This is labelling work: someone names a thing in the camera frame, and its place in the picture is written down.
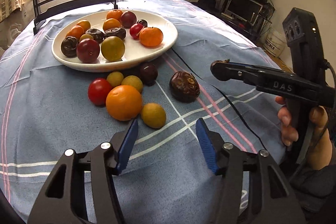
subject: red tomato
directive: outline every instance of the red tomato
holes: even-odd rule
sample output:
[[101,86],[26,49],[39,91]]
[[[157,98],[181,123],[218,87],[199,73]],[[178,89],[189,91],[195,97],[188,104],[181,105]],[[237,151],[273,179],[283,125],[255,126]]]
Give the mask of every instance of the red tomato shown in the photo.
[[96,106],[101,106],[105,105],[106,97],[111,90],[112,86],[106,79],[97,78],[89,85],[87,95]]

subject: finger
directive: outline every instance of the finger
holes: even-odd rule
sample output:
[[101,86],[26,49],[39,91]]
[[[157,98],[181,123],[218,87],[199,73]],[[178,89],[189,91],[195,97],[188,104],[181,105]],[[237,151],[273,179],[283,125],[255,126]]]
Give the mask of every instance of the finger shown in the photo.
[[281,135],[285,140],[290,142],[296,142],[299,139],[299,134],[297,130],[292,126],[284,126],[281,127]]
[[286,146],[290,146],[292,144],[291,141],[285,139],[284,137],[281,136],[282,143]]
[[281,96],[276,96],[275,97],[275,101],[279,104],[279,105],[284,105],[286,104],[285,98],[281,97]]
[[289,112],[287,107],[282,107],[278,112],[278,118],[285,126],[289,126],[292,120],[292,114]]
[[323,128],[328,120],[327,112],[323,107],[313,107],[309,113],[309,119],[320,128]]
[[323,107],[314,107],[309,113],[309,119],[316,125],[314,136],[320,136],[325,124],[328,122],[327,112]]

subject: white bucket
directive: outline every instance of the white bucket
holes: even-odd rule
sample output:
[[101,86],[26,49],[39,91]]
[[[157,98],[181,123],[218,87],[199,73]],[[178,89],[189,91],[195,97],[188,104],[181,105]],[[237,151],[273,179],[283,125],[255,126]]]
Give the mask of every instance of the white bucket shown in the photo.
[[278,57],[286,46],[285,37],[276,30],[270,28],[265,40],[264,48],[270,54]]

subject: blue tablecloth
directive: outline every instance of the blue tablecloth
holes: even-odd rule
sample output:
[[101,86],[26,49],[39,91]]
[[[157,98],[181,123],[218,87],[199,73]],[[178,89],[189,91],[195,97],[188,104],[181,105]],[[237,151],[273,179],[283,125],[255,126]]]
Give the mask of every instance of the blue tablecloth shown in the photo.
[[[139,137],[128,166],[114,179],[126,223],[207,223],[220,177],[206,166],[195,135],[196,120],[202,117],[210,130],[243,150],[262,149],[210,84],[229,96],[276,161],[285,151],[274,96],[236,80],[220,82],[210,73],[210,64],[229,58],[232,62],[277,66],[262,49],[186,1],[119,0],[118,5],[160,14],[171,21],[178,30],[174,50],[203,79],[197,79],[199,100],[178,102],[169,92],[169,79],[174,71],[188,68],[172,50],[153,61],[159,76],[154,86],[144,88],[143,100],[160,103],[167,112],[167,124],[154,130],[139,120]],[[51,53],[53,38],[67,24],[111,9],[111,4],[101,4],[62,13],[49,19],[35,36],[31,22],[0,60],[0,187],[24,220],[66,149],[78,153],[92,150],[125,128],[125,123],[112,119],[105,108],[95,107],[87,99],[90,82],[107,73],[72,70]],[[95,221],[90,174],[85,176],[89,219]],[[244,176],[241,208],[247,205],[246,190]]]

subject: tangerine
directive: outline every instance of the tangerine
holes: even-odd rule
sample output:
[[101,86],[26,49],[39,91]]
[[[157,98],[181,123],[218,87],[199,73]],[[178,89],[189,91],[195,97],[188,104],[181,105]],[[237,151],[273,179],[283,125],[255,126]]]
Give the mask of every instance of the tangerine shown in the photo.
[[118,20],[116,20],[115,18],[110,18],[108,20],[106,20],[103,24],[103,30],[109,30],[112,28],[120,28],[121,24]]
[[122,14],[121,10],[111,10],[107,13],[106,19],[114,18],[119,21]]
[[81,26],[84,29],[84,32],[91,28],[91,24],[87,20],[81,20],[77,22],[77,25]]
[[71,30],[67,33],[66,37],[75,37],[77,39],[80,39],[84,33],[85,32],[83,27],[76,25],[71,28]]
[[141,94],[130,85],[120,85],[112,89],[106,98],[106,110],[119,121],[135,118],[142,109]]
[[159,28],[143,28],[139,33],[140,43],[145,47],[157,47],[163,41],[163,33]]

